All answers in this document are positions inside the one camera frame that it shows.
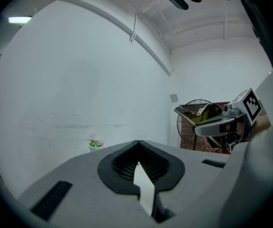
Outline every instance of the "black strip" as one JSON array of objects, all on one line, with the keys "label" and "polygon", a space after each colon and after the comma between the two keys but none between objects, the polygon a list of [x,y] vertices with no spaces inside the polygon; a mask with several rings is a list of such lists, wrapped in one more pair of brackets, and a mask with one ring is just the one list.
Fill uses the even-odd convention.
[{"label": "black strip", "polygon": [[206,165],[218,167],[218,168],[224,168],[226,165],[226,163],[224,163],[224,162],[213,161],[213,160],[203,160],[202,163],[206,164]]},{"label": "black strip", "polygon": [[32,209],[31,212],[48,220],[56,210],[62,199],[68,193],[72,184],[67,181],[59,181]]}]

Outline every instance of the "white flower pot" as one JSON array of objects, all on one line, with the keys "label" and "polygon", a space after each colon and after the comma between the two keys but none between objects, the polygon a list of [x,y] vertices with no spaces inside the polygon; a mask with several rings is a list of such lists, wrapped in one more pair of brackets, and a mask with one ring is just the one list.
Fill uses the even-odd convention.
[{"label": "white flower pot", "polygon": [[97,150],[102,150],[104,148],[105,148],[105,145],[103,145],[101,147],[92,147],[91,145],[89,145],[90,152],[94,152],[94,151],[97,151]]}]

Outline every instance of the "potted plant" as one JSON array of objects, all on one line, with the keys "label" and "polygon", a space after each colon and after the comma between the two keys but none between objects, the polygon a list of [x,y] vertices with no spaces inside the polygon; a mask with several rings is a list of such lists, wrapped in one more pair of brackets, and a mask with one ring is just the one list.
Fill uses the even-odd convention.
[{"label": "potted plant", "polygon": [[96,134],[90,135],[89,140],[89,149],[90,152],[101,150],[105,148],[104,140],[99,138]]}]

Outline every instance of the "ceiling light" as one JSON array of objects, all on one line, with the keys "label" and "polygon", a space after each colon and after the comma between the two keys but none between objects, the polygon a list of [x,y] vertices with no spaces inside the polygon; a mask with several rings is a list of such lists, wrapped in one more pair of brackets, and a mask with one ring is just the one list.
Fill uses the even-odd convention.
[{"label": "ceiling light", "polygon": [[9,23],[26,24],[31,18],[31,16],[9,17]]}]

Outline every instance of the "white cube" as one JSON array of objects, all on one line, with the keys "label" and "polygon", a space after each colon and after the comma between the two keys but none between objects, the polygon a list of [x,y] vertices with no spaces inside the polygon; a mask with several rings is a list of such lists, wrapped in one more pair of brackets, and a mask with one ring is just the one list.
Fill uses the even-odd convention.
[{"label": "white cube", "polygon": [[229,104],[231,104],[232,108],[238,108],[242,113],[245,113],[251,126],[255,123],[262,110],[259,98],[252,88],[243,91]]}]

